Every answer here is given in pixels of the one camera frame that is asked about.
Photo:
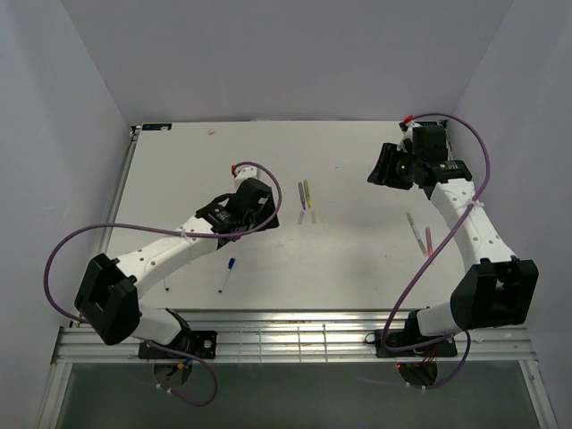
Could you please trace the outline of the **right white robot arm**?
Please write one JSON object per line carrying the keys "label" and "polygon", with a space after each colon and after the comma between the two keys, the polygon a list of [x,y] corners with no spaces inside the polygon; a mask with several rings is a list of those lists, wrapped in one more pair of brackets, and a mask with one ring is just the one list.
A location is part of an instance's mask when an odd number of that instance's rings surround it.
{"label": "right white robot arm", "polygon": [[442,215],[465,274],[448,301],[409,313],[403,329],[384,327],[379,344],[392,356],[424,355],[460,333],[521,325],[539,271],[502,240],[479,200],[471,172],[450,158],[446,130],[412,119],[400,123],[400,143],[385,143],[368,182],[393,189],[418,186]]}

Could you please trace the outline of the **purple highlighter pen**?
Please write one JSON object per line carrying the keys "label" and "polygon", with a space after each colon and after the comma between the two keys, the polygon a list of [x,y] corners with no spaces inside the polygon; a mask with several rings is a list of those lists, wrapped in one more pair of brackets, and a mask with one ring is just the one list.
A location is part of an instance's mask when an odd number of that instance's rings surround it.
{"label": "purple highlighter pen", "polygon": [[307,209],[306,204],[306,192],[302,181],[298,182],[298,190],[299,190],[299,200],[302,207],[302,210],[305,211]]}

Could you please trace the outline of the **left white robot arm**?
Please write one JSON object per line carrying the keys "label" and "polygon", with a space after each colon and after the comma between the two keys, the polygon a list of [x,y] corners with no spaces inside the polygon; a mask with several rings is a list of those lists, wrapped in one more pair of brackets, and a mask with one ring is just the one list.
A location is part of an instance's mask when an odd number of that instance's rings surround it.
{"label": "left white robot arm", "polygon": [[93,257],[74,306],[108,346],[132,337],[179,357],[189,348],[188,324],[169,308],[142,304],[142,298],[185,264],[237,240],[238,233],[278,227],[274,210],[270,186],[256,178],[241,181],[235,192],[197,210],[175,235],[115,259]]}

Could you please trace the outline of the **yellow highlighter pen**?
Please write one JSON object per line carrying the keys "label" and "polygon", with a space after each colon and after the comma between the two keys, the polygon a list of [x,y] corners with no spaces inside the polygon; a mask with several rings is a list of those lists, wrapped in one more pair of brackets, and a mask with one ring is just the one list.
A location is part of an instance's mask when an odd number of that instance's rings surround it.
{"label": "yellow highlighter pen", "polygon": [[309,191],[309,184],[308,184],[307,180],[303,180],[303,190],[304,190],[304,194],[305,194],[307,208],[311,208],[312,203],[311,203],[311,196],[310,196],[310,191]]}

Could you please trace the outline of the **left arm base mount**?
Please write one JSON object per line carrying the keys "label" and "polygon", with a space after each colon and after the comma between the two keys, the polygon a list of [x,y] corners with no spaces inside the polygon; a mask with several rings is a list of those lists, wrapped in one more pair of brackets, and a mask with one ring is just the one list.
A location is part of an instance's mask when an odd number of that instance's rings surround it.
{"label": "left arm base mount", "polygon": [[[177,322],[181,330],[170,343],[162,345],[162,347],[174,349],[178,352],[203,359],[214,359],[216,357],[217,331],[193,331],[180,315],[170,310],[167,310],[167,312]],[[183,356],[151,347],[142,341],[139,345],[138,358],[174,360],[176,358],[183,358]]]}

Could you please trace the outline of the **blue cap whiteboard marker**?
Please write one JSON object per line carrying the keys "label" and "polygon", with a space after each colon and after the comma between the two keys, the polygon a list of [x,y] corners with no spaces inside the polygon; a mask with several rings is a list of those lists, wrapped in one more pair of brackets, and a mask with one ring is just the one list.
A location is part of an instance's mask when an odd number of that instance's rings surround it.
{"label": "blue cap whiteboard marker", "polygon": [[227,285],[227,283],[228,283],[228,281],[229,281],[229,278],[230,278],[230,275],[231,275],[231,271],[232,271],[232,269],[233,269],[233,267],[234,267],[234,265],[235,265],[235,262],[236,262],[236,258],[235,258],[235,257],[231,257],[231,258],[229,259],[228,264],[227,264],[227,267],[226,267],[225,275],[224,275],[224,277],[223,277],[223,282],[222,282],[222,284],[220,285],[220,287],[219,287],[219,289],[218,289],[218,293],[219,293],[219,294],[222,294],[222,293],[223,293],[223,291],[224,291],[224,289],[225,289],[225,287],[226,287],[226,285]]}

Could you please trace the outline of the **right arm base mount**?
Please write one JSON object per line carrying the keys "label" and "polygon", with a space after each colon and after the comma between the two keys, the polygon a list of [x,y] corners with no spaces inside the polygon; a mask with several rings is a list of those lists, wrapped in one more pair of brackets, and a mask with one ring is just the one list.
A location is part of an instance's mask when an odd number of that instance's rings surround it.
{"label": "right arm base mount", "polygon": [[382,329],[366,334],[364,343],[374,346],[378,358],[454,358],[458,355],[455,341],[448,337],[409,338],[404,330],[389,330],[382,345]]}

